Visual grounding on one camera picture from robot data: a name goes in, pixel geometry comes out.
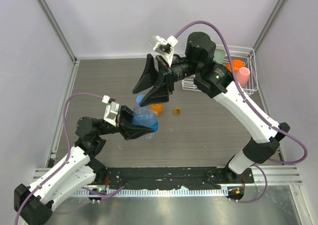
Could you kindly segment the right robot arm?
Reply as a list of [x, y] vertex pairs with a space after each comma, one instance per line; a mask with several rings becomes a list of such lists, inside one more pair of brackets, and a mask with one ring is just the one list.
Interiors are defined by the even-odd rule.
[[226, 66], [214, 61], [216, 44], [206, 33], [193, 32], [188, 36], [185, 57], [174, 54], [178, 43], [174, 36], [153, 36], [150, 42], [158, 55], [147, 54], [145, 69], [133, 89], [134, 94], [149, 90], [139, 103], [141, 107], [168, 102], [174, 83], [193, 75], [197, 88], [227, 108], [251, 135], [247, 145], [227, 163], [227, 181], [237, 182], [248, 167], [264, 163], [275, 154], [289, 125], [273, 120], [250, 101]]

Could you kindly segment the clear blue water bottle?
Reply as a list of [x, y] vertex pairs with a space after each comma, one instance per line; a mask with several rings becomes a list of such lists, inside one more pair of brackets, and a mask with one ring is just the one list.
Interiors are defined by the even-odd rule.
[[133, 124], [154, 129], [153, 133], [142, 136], [142, 138], [148, 140], [151, 140], [155, 136], [159, 127], [158, 120], [149, 105], [144, 107], [136, 105], [134, 107]]

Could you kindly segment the blue bottle cap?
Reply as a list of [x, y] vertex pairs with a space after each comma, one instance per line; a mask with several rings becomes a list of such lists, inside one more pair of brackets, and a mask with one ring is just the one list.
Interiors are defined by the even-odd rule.
[[141, 107], [141, 106], [140, 106], [140, 103], [141, 103], [141, 101], [143, 100], [143, 98], [144, 98], [144, 95], [143, 95], [143, 94], [140, 94], [140, 95], [138, 95], [138, 96], [136, 97], [136, 105], [137, 105], [138, 107]]

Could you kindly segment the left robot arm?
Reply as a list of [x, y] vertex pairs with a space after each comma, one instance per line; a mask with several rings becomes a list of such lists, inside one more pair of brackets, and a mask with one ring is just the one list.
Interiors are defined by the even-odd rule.
[[106, 144], [101, 136], [119, 133], [125, 140], [133, 140], [154, 132], [149, 126], [135, 125], [133, 115], [127, 106], [112, 102], [102, 119], [80, 118], [78, 140], [66, 156], [30, 185], [20, 184], [14, 190], [15, 223], [22, 218], [29, 225], [43, 225], [76, 190], [90, 183], [102, 184], [106, 167], [95, 158]]

